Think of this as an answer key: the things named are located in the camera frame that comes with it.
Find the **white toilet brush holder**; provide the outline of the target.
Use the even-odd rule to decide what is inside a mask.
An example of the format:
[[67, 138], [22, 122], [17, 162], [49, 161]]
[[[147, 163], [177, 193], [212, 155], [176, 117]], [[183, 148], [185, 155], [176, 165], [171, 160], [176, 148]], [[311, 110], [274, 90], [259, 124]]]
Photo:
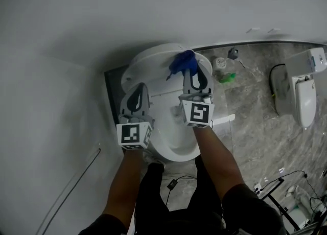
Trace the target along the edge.
[[227, 67], [227, 60], [223, 57], [217, 57], [213, 60], [212, 64], [213, 70], [215, 71], [221, 71], [223, 69], [226, 69]]

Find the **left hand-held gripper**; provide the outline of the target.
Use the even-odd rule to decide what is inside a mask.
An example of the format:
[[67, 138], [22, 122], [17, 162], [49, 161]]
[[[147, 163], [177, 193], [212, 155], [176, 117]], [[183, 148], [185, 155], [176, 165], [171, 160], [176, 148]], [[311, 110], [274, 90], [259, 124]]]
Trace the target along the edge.
[[123, 97], [116, 132], [118, 144], [125, 150], [147, 149], [155, 122], [149, 105], [145, 83], [135, 85]]

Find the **person's black top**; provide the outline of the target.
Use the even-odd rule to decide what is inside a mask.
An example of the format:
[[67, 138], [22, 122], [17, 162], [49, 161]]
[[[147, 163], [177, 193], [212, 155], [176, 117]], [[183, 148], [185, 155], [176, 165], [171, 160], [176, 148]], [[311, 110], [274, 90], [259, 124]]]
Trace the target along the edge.
[[245, 184], [232, 187], [222, 200], [223, 217], [215, 213], [171, 211], [159, 223], [146, 222], [138, 235], [286, 235], [283, 221], [275, 209]]

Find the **grey angle valve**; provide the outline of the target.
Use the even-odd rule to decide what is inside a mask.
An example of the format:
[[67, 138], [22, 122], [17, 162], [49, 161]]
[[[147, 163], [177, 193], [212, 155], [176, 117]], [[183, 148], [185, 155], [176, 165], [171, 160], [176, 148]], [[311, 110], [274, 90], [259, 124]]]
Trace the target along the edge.
[[228, 59], [236, 60], [239, 57], [239, 50], [236, 47], [229, 49], [227, 54]]

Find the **person's black trousers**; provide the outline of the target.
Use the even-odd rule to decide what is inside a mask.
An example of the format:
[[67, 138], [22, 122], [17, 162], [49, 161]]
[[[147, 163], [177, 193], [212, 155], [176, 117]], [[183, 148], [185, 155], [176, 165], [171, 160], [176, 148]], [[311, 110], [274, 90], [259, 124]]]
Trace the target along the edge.
[[219, 235], [221, 201], [201, 156], [195, 158], [197, 187], [187, 208], [169, 211], [160, 195], [164, 167], [151, 163], [143, 177], [135, 208], [137, 235]]

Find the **person's left forearm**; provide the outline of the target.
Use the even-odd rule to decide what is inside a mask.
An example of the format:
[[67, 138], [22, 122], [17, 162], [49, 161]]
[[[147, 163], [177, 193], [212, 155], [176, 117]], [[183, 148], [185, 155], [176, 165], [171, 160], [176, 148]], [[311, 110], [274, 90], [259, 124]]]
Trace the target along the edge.
[[139, 190], [144, 152], [126, 151], [123, 160], [110, 186], [103, 213], [112, 215], [129, 224], [131, 221]]

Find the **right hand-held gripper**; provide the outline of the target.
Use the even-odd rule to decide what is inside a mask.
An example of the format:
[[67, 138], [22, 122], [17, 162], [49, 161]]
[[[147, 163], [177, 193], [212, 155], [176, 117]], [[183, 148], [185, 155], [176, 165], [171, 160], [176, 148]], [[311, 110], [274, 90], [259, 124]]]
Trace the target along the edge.
[[[213, 80], [210, 72], [203, 64], [198, 62], [197, 77], [199, 91], [213, 93]], [[183, 93], [191, 93], [191, 70], [186, 69], [183, 75]], [[215, 105], [210, 94], [182, 94], [179, 96], [183, 122], [186, 126], [206, 128], [211, 125]]]

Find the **black metal stand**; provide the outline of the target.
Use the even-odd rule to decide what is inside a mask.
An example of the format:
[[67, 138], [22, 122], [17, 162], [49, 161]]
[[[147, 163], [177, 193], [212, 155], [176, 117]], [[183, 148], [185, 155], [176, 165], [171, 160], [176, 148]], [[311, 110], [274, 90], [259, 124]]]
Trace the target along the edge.
[[284, 207], [282, 207], [277, 201], [276, 199], [273, 197], [272, 193], [278, 189], [284, 182], [285, 180], [280, 177], [276, 180], [276, 184], [274, 184], [273, 188], [271, 188], [262, 198], [261, 200], [265, 200], [266, 198], [268, 198], [279, 210], [279, 213], [281, 214], [282, 217], [285, 217], [288, 222], [292, 225], [292, 227], [294, 228], [295, 231], [300, 231], [300, 227], [298, 226], [298, 224], [291, 218], [291, 216], [288, 214], [288, 211], [285, 210]]

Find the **green plastic bottle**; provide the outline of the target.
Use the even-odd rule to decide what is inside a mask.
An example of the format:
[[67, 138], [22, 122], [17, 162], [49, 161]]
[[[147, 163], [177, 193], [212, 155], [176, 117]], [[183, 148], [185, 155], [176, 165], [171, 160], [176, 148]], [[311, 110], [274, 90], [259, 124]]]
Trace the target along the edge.
[[224, 74], [220, 79], [219, 79], [219, 83], [223, 84], [223, 83], [229, 83], [229, 82], [233, 82], [235, 80], [236, 77], [236, 73], [228, 73], [228, 74]]

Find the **person's right forearm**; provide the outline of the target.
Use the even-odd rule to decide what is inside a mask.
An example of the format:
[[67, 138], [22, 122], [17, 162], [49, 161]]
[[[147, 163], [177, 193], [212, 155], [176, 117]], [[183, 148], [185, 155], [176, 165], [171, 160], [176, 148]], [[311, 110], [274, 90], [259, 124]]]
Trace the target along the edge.
[[234, 186], [243, 184], [240, 169], [232, 153], [212, 128], [194, 128], [201, 158], [220, 199]]

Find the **white toilet lid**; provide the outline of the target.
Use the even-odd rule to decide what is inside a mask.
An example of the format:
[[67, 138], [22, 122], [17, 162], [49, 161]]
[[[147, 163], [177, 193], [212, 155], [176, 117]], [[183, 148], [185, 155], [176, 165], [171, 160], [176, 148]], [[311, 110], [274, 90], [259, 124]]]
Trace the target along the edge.
[[181, 72], [170, 74], [169, 65], [175, 56], [187, 51], [188, 48], [176, 44], [161, 44], [136, 55], [121, 78], [124, 92], [128, 92], [135, 85], [143, 82], [148, 88], [150, 97], [183, 90], [183, 75]]

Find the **blue cloth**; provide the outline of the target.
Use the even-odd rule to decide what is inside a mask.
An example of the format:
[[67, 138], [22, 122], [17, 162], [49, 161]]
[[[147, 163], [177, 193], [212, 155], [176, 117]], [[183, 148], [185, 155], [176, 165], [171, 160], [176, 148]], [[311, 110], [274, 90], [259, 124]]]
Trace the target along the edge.
[[169, 80], [172, 75], [182, 72], [185, 74], [186, 70], [190, 70], [191, 77], [196, 75], [198, 68], [198, 62], [195, 57], [195, 52], [192, 50], [187, 50], [178, 53], [175, 56], [173, 62], [169, 65], [170, 74], [167, 76], [166, 80]]

